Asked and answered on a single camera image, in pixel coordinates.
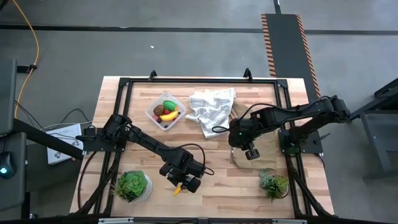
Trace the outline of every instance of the white cloth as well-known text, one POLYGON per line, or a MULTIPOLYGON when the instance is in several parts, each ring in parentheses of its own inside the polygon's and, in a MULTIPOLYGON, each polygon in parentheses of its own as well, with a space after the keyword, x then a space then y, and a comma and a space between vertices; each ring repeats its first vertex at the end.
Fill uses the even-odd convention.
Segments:
POLYGON ((186 115, 185 118, 200 123, 206 138, 218 136, 221 133, 214 133, 211 129, 214 126, 229 128, 229 114, 235 97, 234 88, 196 91, 189 97, 189 107, 193 113, 186 115))

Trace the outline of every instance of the gray floor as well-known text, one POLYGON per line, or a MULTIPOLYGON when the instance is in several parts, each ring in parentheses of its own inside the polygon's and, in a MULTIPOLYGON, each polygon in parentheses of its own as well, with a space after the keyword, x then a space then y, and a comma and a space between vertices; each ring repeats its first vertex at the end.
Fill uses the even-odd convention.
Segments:
MULTIPOLYGON (((259 15, 273 13, 272 0, 19 0, 34 24, 261 28, 259 15)), ((283 13, 300 14, 306 29, 398 30, 394 0, 280 0, 283 13)), ((0 22, 24 22, 10 3, 0 22)), ((262 34, 37 32, 39 69, 22 98, 43 124, 74 109, 93 117, 105 75, 208 75, 239 77, 249 67, 268 77, 262 34)), ((308 36, 322 95, 338 95, 354 111, 372 92, 398 77, 398 36, 308 36)), ((29 31, 0 30, 0 57, 28 64, 35 56, 29 31)), ((27 121, 23 114, 20 118, 27 121)), ((80 115, 69 121, 83 121, 80 115)), ((326 175, 335 213, 345 218, 397 222, 397 179, 365 184, 379 165, 362 124, 330 124, 321 133, 326 175)), ((32 196, 40 216, 67 214, 76 179, 32 196)), ((15 218, 17 210, 0 219, 15 218)))

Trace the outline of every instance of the wooden table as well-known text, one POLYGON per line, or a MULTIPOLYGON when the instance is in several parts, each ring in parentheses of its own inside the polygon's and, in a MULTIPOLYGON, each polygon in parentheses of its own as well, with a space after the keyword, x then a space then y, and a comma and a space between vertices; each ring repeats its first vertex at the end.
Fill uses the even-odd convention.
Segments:
MULTIPOLYGON (((95 110, 93 125, 103 127, 113 112, 118 82, 120 77, 104 77, 95 110)), ((290 98, 292 105, 308 103, 303 79, 289 78, 290 98)), ((258 170, 238 169, 230 162, 231 147, 228 145, 228 134, 205 139, 199 124, 181 119, 169 131, 159 129, 144 113, 144 110, 163 92, 173 94, 191 113, 188 102, 194 91, 219 90, 235 88, 235 101, 245 105, 254 103, 272 103, 276 105, 274 87, 265 84, 222 84, 222 83, 135 83, 128 116, 134 125, 168 146, 194 142, 201 145, 206 152, 206 166, 215 171, 214 176, 205 175, 198 191, 193 194, 187 191, 173 196, 175 187, 163 176, 159 168, 164 164, 158 155, 144 149, 138 144, 128 143, 122 154, 118 173, 127 170, 143 170, 153 181, 153 193, 150 198, 139 204, 129 204, 115 197, 112 216, 124 217, 229 217, 229 218, 293 218, 292 199, 290 194, 280 200, 265 197, 265 191, 259 188, 258 170)), ((200 150, 187 147, 196 160, 202 161, 200 150)), ((285 157, 277 150, 277 170, 287 175, 285 157)), ((322 163, 314 155, 303 154, 303 164, 308 188, 317 200, 330 213, 333 213, 328 184, 322 163)), ((81 200, 84 203, 92 194, 101 173, 104 153, 97 153, 88 165, 81 186, 81 200)), ((298 188, 300 208, 304 211, 302 193, 298 188)), ((77 210, 77 188, 73 198, 71 212, 77 210)), ((102 207, 106 204, 103 197, 102 207)))

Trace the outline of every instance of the clear plastic container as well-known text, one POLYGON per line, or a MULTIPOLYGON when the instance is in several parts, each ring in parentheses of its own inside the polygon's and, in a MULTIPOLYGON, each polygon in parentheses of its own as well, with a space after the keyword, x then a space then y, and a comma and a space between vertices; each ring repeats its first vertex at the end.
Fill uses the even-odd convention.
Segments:
POLYGON ((177 123, 177 121, 179 121, 184 114, 187 112, 186 107, 184 107, 184 105, 182 105, 182 103, 180 103, 173 95, 171 95, 170 93, 163 93, 161 94, 161 96, 153 103, 151 104, 151 106, 145 111, 145 114, 156 124, 158 125, 159 128, 163 129, 164 131, 169 130, 170 128, 172 128, 172 126, 177 123), (161 123, 158 123, 154 118, 153 115, 154 114, 154 109, 157 105, 163 105, 163 101, 166 100, 170 100, 173 101, 175 104, 178 105, 178 112, 181 112, 177 118, 175 119, 175 121, 162 121, 161 123))

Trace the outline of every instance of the succulent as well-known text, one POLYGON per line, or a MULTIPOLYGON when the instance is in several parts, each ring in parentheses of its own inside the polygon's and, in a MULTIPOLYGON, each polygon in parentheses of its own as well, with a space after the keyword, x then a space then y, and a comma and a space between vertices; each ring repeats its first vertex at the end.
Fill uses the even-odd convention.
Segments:
POLYGON ((289 181, 286 177, 269 175, 272 169, 260 170, 260 188, 264 189, 271 202, 277 198, 284 198, 288 194, 289 181))
POLYGON ((131 202, 143 193, 147 184, 143 171, 125 172, 119 177, 114 193, 121 199, 131 202))

